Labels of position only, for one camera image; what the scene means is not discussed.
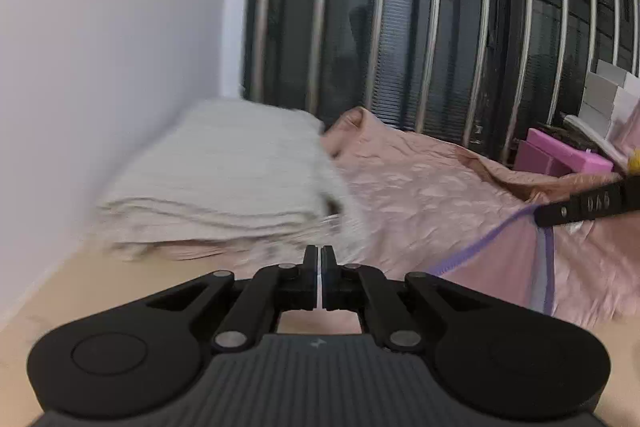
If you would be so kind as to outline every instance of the stacked boxes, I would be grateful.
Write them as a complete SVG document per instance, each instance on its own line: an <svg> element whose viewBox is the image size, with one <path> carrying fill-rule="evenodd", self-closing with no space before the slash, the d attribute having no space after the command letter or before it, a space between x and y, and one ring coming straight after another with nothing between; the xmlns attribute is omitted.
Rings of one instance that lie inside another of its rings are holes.
<svg viewBox="0 0 640 427"><path fill-rule="evenodd" d="M603 138L613 136L633 112L640 97L640 79L608 62L584 82L578 117Z"/></svg>

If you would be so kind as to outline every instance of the white wall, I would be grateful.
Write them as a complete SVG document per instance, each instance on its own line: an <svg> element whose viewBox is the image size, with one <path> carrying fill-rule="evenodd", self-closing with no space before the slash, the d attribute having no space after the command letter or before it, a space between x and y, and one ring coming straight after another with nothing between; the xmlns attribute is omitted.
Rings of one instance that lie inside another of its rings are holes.
<svg viewBox="0 0 640 427"><path fill-rule="evenodd" d="M195 99L237 96L219 78L223 25L241 54L227 1L0 0L0 319L140 146Z"/></svg>
<svg viewBox="0 0 640 427"><path fill-rule="evenodd" d="M225 0L220 45L220 96L237 98L241 94L244 61L244 20L246 0Z"/></svg>

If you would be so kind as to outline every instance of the pink sheet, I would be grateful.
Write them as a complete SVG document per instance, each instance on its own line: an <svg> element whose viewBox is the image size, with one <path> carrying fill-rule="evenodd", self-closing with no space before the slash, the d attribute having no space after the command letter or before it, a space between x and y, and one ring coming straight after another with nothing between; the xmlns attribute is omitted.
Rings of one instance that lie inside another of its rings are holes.
<svg viewBox="0 0 640 427"><path fill-rule="evenodd" d="M535 311L553 309L553 233L540 230L534 207L429 269L456 284Z"/></svg>
<svg viewBox="0 0 640 427"><path fill-rule="evenodd" d="M380 267L391 278L434 266L526 201L565 198L617 178L514 172L460 146L392 129L362 108L345 113L323 140L372 230L372 245L358 261ZM556 227L554 236L555 316L587 326L640 309L638 214ZM518 285L530 280L532 260L514 237L505 236L502 254L490 263L477 261L473 274L461 274L466 285L523 303Z"/></svg>

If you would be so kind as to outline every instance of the ribbed rubber surface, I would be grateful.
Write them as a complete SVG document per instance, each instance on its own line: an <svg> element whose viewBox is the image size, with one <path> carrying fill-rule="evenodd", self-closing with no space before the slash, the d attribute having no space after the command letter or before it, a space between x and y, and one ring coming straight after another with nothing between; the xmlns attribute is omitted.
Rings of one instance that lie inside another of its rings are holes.
<svg viewBox="0 0 640 427"><path fill-rule="evenodd" d="M413 355L369 335L267 335L220 355L186 395L133 419L86 421L49 412L35 427L472 427L525 426L460 405ZM551 427L601 426L589 414Z"/></svg>

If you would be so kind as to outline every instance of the folded towel stack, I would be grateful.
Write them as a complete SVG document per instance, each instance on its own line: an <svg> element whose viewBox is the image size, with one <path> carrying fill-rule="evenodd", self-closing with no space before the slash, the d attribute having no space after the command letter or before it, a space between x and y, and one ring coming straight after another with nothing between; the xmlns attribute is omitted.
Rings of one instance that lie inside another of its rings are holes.
<svg viewBox="0 0 640 427"><path fill-rule="evenodd" d="M309 241L338 208L359 241L357 203L322 149L320 128L302 111L200 102L111 185L97 235L127 255L160 244L172 257L199 257L234 241Z"/></svg>

